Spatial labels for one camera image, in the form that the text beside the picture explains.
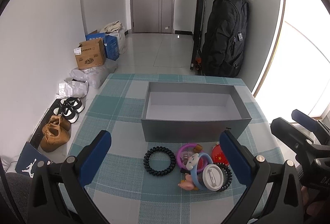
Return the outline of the person's right hand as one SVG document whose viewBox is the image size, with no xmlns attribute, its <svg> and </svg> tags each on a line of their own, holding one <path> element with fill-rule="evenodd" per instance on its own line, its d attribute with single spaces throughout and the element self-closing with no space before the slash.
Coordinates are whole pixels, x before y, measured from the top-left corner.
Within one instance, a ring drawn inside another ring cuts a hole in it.
<svg viewBox="0 0 330 224">
<path fill-rule="evenodd" d="M 306 206 L 306 213 L 312 217 L 316 217 L 325 207 L 325 201 L 309 202 L 310 197 L 308 193 L 308 188 L 302 186 L 301 191 L 302 191 L 303 205 L 304 207 Z"/>
</svg>

